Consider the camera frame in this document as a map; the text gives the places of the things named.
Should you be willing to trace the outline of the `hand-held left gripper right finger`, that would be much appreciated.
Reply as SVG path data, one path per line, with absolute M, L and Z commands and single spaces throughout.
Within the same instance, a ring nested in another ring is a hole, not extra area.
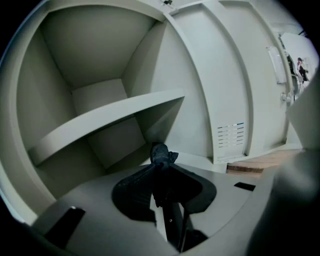
M 256 186 L 261 177 L 260 173 L 241 174 L 229 170 L 226 173 L 220 173 L 181 163 L 178 166 L 209 180 L 216 187 L 216 197 L 210 206 L 204 212 L 189 216 L 193 228 L 207 238 L 212 237 L 225 226 L 239 212 L 251 195 L 250 190 L 236 187 L 235 184 L 245 183 Z

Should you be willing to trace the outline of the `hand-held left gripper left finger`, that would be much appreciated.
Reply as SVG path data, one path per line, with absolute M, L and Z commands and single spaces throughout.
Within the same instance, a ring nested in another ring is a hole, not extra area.
M 153 222 L 123 215 L 112 201 L 113 187 L 142 166 L 101 176 L 75 187 L 48 207 L 33 223 L 45 235 L 70 208 L 85 211 L 66 249 L 78 256 L 175 256 L 178 251 Z

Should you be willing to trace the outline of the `black cloth bundle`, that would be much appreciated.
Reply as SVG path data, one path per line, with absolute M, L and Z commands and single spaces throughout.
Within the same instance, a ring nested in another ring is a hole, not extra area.
M 164 143 L 154 142 L 150 150 L 150 161 L 154 165 L 152 194 L 156 206 L 164 207 L 173 203 L 184 204 L 184 172 L 174 165 L 176 152 L 168 150 Z

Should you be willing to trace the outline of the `grey metal locker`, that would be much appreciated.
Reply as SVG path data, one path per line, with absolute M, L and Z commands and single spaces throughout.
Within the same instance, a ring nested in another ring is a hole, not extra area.
M 220 171 L 300 149 L 285 51 L 251 0 L 44 0 L 0 61 L 0 187 L 35 220 L 78 185 L 147 160 Z

